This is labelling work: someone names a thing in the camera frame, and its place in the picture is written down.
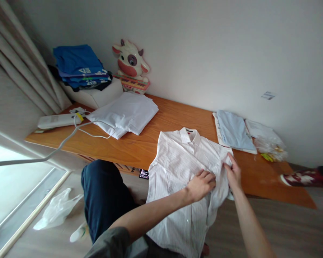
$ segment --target wooden desk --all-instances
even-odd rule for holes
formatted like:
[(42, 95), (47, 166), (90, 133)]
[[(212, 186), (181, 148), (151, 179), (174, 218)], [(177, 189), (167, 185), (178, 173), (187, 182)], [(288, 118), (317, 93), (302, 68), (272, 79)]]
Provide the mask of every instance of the wooden desk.
[[(184, 105), (160, 97), (147, 95), (158, 105), (159, 111), (137, 136), (125, 134), (120, 140), (91, 137), (78, 131), (69, 139), (63, 150), (89, 156), (97, 159), (112, 161), (136, 168), (148, 169), (157, 152), (157, 142), (160, 131), (175, 131), (182, 127), (197, 129), (201, 136), (218, 142), (215, 122), (211, 111)], [(72, 105), (69, 109), (81, 106), (93, 111), (82, 104)], [(92, 135), (107, 134), (94, 124), (82, 127)], [(25, 139), (28, 142), (57, 148), (72, 131), (74, 126), (55, 128), (42, 134), (30, 134)], [(246, 152), (234, 150), (234, 156), (242, 168), (242, 186), (244, 192), (263, 198), (279, 200), (290, 204), (315, 209), (316, 205), (302, 187), (285, 186), (278, 180), (280, 174), (292, 173), (287, 162), (272, 163), (261, 157)]]

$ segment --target hand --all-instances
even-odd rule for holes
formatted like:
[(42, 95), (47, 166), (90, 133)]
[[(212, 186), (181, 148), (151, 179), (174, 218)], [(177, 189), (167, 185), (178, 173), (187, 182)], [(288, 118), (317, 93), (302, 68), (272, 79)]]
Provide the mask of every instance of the hand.
[(230, 166), (227, 165), (226, 163), (224, 163), (224, 167), (226, 168), (226, 171), (227, 171), (227, 178), (229, 180), (230, 187), (233, 191), (235, 191), (236, 189), (242, 189), (242, 184), (240, 182), (242, 171), (238, 166), (235, 158), (231, 155), (231, 153), (229, 153), (228, 155), (232, 162), (232, 168), (230, 168)]
[(216, 186), (215, 175), (201, 169), (185, 188), (188, 201), (197, 202), (205, 197)]

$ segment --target yellow tag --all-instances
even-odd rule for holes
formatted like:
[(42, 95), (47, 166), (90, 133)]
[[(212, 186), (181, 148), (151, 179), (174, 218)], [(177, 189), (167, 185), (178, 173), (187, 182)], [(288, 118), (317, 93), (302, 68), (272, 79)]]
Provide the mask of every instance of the yellow tag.
[(76, 113), (76, 115), (79, 117), (81, 122), (84, 121), (84, 118), (79, 113)]
[(267, 153), (261, 153), (261, 156), (264, 157), (266, 160), (274, 162), (273, 158), (269, 156)]

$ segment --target yellow clip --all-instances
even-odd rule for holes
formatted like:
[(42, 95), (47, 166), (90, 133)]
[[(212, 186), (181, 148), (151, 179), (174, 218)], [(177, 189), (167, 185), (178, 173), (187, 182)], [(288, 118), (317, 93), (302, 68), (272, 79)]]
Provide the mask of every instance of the yellow clip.
[(76, 115), (79, 117), (81, 122), (84, 121), (83, 117), (79, 113), (76, 113)]

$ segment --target clear plastic bag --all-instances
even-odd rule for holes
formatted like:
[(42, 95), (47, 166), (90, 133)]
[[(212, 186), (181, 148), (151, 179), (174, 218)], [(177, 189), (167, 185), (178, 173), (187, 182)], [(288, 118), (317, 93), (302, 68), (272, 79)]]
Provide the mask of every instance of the clear plastic bag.
[(67, 188), (51, 199), (49, 206), (43, 213), (43, 217), (34, 225), (34, 230), (53, 228), (65, 222), (67, 215), (71, 213), (77, 202), (84, 197), (84, 195), (78, 195), (69, 200), (70, 191), (71, 188)]
[(284, 161), (288, 157), (287, 151), (285, 151), (285, 144), (277, 138), (263, 138), (258, 137), (254, 141), (255, 146), (268, 161), (280, 162)]

